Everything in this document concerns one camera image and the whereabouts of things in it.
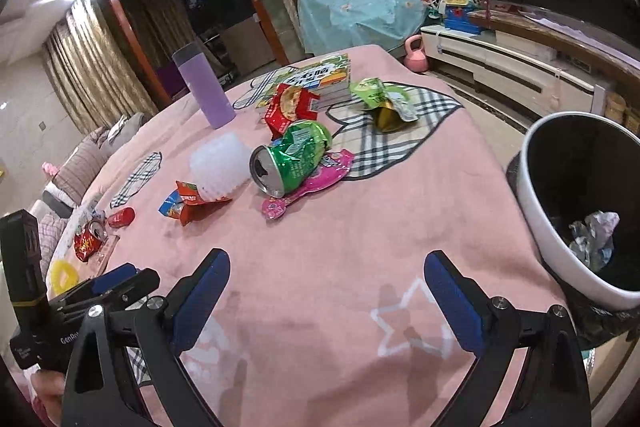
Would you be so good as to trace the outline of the person's left hand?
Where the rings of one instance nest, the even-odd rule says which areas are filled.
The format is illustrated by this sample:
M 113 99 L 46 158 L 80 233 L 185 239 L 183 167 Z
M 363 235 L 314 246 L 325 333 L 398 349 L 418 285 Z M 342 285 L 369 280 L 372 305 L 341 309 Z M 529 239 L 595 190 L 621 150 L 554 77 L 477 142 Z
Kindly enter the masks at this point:
M 38 369 L 30 377 L 35 392 L 32 407 L 47 426 L 61 425 L 65 375 Z

